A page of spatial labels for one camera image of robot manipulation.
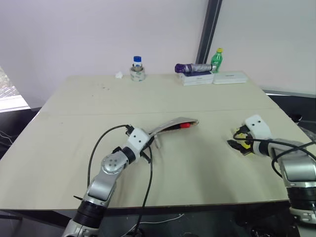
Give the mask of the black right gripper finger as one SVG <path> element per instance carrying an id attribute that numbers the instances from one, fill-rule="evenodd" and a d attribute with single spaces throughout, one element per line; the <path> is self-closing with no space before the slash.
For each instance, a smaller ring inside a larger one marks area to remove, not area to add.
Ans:
<path id="1" fill-rule="evenodd" d="M 245 138 L 245 134 L 242 132 L 242 127 L 231 129 L 233 138 Z"/>
<path id="2" fill-rule="evenodd" d="M 235 140 L 227 140 L 227 143 L 228 143 L 233 149 L 238 150 L 238 151 L 240 151 L 240 152 L 244 152 L 244 151 L 246 150 L 246 148 L 245 148 L 242 144 L 238 143 L 238 142 L 235 141 Z"/>

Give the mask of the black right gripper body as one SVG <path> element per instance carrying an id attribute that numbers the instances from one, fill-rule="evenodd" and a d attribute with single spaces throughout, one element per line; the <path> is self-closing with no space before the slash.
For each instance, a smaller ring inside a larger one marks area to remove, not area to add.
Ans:
<path id="1" fill-rule="evenodd" d="M 252 153 L 253 152 L 253 141 L 251 141 L 251 139 L 253 139 L 252 135 L 250 134 L 250 130 L 248 129 L 248 127 L 246 125 L 242 126 L 242 132 L 245 134 L 245 138 L 244 140 L 242 140 L 240 142 L 240 144 L 242 144 L 246 150 L 242 153 Z"/>

